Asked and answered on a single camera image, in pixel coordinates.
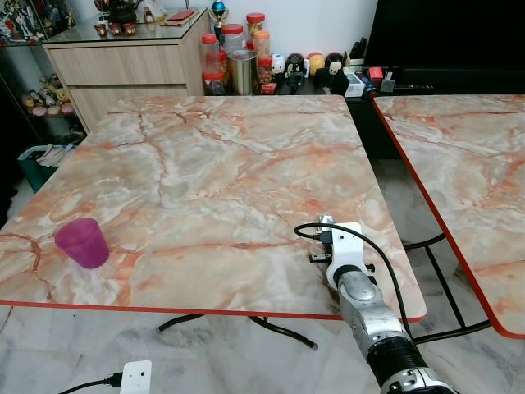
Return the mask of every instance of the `marble-pattern table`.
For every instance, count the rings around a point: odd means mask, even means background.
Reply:
[[[495,329],[525,338],[525,96],[374,101]]]
[[[0,234],[0,304],[339,317],[316,246],[293,229],[360,222],[393,263],[407,314],[426,307],[345,101],[136,98],[113,108]],[[111,251],[86,270],[53,233],[99,221]],[[366,247],[386,302],[381,258]]]

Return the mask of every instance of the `purple cup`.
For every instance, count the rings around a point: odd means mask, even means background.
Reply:
[[[84,268],[96,268],[109,256],[98,222],[91,218],[67,223],[55,234],[55,244]]]

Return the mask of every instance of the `wooden cabinet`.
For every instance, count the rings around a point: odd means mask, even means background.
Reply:
[[[120,99],[203,95],[199,43],[210,31],[206,10],[185,28],[155,25],[151,33],[152,26],[137,25],[129,39],[98,39],[92,26],[86,21],[44,45],[88,133]]]

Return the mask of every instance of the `cabinet drawer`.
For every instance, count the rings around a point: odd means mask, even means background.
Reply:
[[[91,132],[109,110],[117,105],[120,99],[131,99],[139,96],[186,96],[188,91],[182,87],[70,89],[70,94],[80,116],[88,127],[88,132]]]
[[[51,49],[66,85],[184,84],[178,45]]]

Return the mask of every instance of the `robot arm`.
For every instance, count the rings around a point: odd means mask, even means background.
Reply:
[[[458,394],[428,368],[395,312],[385,304],[381,290],[369,276],[373,267],[364,265],[361,239],[324,227],[323,223],[335,223],[328,215],[321,216],[319,223],[316,238],[323,243],[325,254],[312,256],[310,261],[330,263],[328,282],[339,292],[343,320],[350,325],[381,394]],[[358,223],[338,226],[361,232]]]

